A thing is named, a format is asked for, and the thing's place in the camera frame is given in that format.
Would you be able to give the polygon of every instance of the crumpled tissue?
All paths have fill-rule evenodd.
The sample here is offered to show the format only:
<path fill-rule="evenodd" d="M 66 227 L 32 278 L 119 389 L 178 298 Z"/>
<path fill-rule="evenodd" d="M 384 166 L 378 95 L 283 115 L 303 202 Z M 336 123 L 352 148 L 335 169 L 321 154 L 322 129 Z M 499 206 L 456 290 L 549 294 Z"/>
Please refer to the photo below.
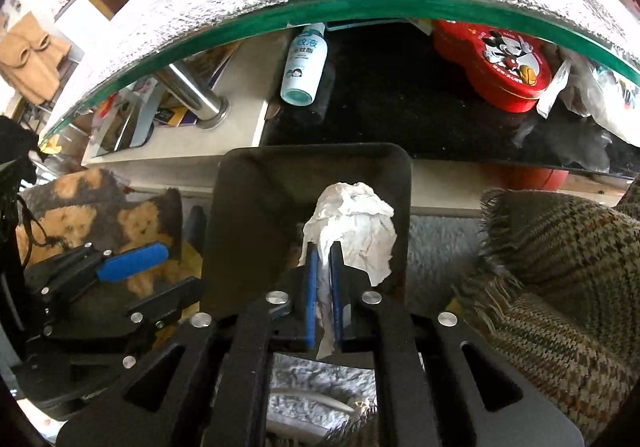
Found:
<path fill-rule="evenodd" d="M 328 186 L 318 198 L 313 217 L 305 223 L 302 255 L 299 265 L 305 264 L 306 244 L 318 246 L 318 306 L 324 335 L 317 359 L 334 351 L 334 320 L 331 306 L 329 250 L 335 241 L 342 245 L 342 256 L 348 267 L 359 268 L 369 274 L 371 286 L 382 283 L 391 273 L 389 259 L 396 242 L 396 230 L 391 221 L 393 208 L 383 202 L 365 183 Z"/>

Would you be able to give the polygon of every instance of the plaid fabric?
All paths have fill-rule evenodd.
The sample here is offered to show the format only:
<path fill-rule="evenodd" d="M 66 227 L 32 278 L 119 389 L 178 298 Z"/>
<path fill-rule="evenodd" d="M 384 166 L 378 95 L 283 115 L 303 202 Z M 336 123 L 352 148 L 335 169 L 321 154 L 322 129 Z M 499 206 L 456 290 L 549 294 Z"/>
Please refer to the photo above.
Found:
<path fill-rule="evenodd" d="M 640 220 L 640 181 L 636 179 L 616 205 L 616 210 Z"/>
<path fill-rule="evenodd" d="M 465 321 L 592 442 L 633 389 L 635 370 L 508 273 L 478 273 L 456 293 Z"/>
<path fill-rule="evenodd" d="M 489 192 L 483 204 L 485 253 L 639 369 L 640 221 L 554 192 Z"/>

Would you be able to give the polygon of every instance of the green glass edge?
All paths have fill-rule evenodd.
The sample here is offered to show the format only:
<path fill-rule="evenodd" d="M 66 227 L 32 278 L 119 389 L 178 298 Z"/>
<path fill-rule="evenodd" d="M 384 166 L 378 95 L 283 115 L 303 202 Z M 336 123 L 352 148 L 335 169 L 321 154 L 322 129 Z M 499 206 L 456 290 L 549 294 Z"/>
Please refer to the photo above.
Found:
<path fill-rule="evenodd" d="M 221 44 L 303 24 L 375 17 L 449 19 L 521 32 L 581 53 L 640 85 L 640 72 L 602 44 L 569 27 L 503 3 L 481 0 L 294 0 L 241 15 L 171 44 L 98 88 L 82 107 L 95 106 L 114 91 L 163 66 Z M 72 118 L 73 115 L 60 120 L 44 140 L 68 125 Z"/>

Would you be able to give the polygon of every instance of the mickey mouse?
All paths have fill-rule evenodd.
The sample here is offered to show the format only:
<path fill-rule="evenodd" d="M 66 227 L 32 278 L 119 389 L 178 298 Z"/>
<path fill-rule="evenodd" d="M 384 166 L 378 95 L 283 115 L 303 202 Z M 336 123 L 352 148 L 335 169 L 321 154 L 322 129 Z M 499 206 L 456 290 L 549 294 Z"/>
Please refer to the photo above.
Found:
<path fill-rule="evenodd" d="M 501 62 L 508 70 L 518 68 L 518 59 L 533 52 L 533 46 L 520 35 L 518 40 L 503 37 L 496 30 L 490 30 L 491 37 L 483 37 L 482 42 L 489 46 L 482 54 L 491 64 Z"/>

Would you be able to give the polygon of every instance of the stainless steel table leg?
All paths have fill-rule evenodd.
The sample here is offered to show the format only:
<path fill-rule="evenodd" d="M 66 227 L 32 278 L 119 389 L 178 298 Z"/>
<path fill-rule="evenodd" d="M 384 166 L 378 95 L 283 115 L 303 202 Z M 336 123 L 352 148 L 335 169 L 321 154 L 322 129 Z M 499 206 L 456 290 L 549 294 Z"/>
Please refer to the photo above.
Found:
<path fill-rule="evenodd" d="M 154 77 L 160 80 L 175 98 L 196 114 L 199 118 L 198 127 L 204 129 L 216 127 L 225 118 L 229 103 L 194 77 L 184 62 L 177 61 L 169 64 L 155 72 Z"/>

